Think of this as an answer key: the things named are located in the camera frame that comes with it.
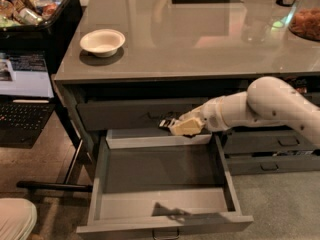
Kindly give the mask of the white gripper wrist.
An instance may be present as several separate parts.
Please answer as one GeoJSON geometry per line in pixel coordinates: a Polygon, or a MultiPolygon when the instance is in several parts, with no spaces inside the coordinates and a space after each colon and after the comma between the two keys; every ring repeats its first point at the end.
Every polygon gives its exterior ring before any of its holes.
{"type": "Polygon", "coordinates": [[[224,96],[213,98],[204,103],[202,106],[182,114],[179,119],[174,120],[169,127],[170,132],[175,136],[194,136],[199,134],[204,128],[211,132],[226,131],[229,129],[222,116],[222,104],[224,96]]]}

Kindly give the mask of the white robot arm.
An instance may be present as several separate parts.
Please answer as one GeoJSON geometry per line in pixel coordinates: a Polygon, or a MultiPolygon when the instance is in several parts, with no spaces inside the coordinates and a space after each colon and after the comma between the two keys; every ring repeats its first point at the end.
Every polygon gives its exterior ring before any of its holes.
{"type": "Polygon", "coordinates": [[[203,129],[219,132],[233,127],[285,125],[320,147],[320,108],[288,83],[261,77],[244,92],[210,99],[174,119],[173,135],[197,135],[203,129]]]}

